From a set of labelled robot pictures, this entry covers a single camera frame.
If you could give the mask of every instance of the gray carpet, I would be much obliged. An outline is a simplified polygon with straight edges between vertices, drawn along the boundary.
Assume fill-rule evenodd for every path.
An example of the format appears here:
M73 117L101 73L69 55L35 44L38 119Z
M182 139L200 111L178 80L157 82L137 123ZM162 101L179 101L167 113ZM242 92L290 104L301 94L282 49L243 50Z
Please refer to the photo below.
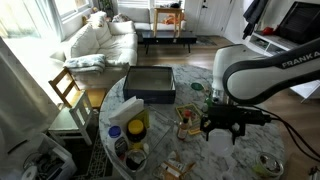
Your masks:
M211 40L212 36L197 36L197 42L195 45L199 46L216 46L217 44Z

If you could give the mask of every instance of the television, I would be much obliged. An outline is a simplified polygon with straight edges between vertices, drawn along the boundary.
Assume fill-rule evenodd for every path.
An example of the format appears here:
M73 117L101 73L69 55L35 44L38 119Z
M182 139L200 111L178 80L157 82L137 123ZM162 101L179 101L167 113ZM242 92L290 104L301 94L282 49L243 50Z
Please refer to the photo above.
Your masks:
M295 1L274 34L297 44L320 37L320 4Z

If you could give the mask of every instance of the blue cap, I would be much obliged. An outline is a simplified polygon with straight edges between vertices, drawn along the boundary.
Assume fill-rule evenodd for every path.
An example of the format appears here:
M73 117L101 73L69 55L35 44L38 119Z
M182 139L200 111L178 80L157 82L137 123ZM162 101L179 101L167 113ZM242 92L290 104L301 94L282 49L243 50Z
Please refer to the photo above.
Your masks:
M121 128L119 126L112 126L108 133L111 138L117 138L121 134Z

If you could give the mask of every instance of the door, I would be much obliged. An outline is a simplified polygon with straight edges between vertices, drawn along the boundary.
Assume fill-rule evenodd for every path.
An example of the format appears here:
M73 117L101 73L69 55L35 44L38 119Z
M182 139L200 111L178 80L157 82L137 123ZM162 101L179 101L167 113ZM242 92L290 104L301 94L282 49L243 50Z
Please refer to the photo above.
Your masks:
M235 0L201 0L197 35L223 35Z

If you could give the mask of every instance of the curtain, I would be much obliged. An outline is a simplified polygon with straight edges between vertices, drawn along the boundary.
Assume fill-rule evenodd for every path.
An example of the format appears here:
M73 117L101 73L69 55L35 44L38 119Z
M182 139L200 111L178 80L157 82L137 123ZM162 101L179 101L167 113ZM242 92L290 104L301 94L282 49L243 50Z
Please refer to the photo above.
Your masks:
M53 0L37 0L36 4L41 13L44 24L49 30L49 33L41 33L44 38L55 39L58 42L64 40L65 35L62 29L62 22L59 18L58 9L55 8Z
M0 38L0 152L48 129L58 108Z

